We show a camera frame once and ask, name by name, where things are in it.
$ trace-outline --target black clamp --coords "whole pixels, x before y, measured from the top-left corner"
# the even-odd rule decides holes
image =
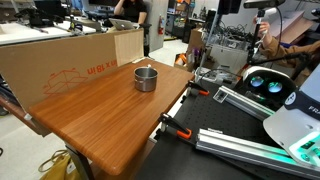
[[[176,119],[171,117],[170,115],[166,113],[161,113],[159,119],[159,122],[162,122],[165,125],[168,125],[174,129],[177,130],[177,135],[179,137],[182,137],[184,139],[190,139],[192,131],[188,128],[185,128],[180,122],[178,122]]]
[[[209,95],[209,91],[204,89],[202,86],[200,86],[199,84],[193,82],[193,81],[188,81],[188,83],[186,84],[187,88],[194,88],[199,90],[199,94],[202,94],[204,96]]]

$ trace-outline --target robot eye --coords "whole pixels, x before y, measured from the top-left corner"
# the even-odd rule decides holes
[[[271,82],[268,85],[268,90],[271,93],[277,93],[280,92],[282,90],[282,84],[279,82]]]
[[[259,87],[264,82],[264,80],[260,76],[255,76],[251,79],[250,84],[253,87]]]

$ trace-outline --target stainless steel pot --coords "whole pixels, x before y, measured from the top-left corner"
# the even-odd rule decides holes
[[[135,87],[140,91],[153,91],[157,85],[157,70],[151,67],[140,67],[134,70]]]

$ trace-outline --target laptop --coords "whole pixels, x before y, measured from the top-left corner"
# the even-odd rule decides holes
[[[112,25],[118,30],[138,29],[138,23],[132,23],[131,21],[109,18]]]

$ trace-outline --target gray floor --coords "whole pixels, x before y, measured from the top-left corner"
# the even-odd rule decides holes
[[[187,47],[181,40],[165,41],[163,48],[150,53],[150,57],[173,66],[175,55],[184,53]],[[178,108],[176,104],[169,114],[174,115]],[[4,150],[0,156],[1,180],[36,180],[42,176],[39,165],[56,150],[64,149],[64,143],[54,134],[43,138],[13,115],[7,115],[0,118],[0,147]]]

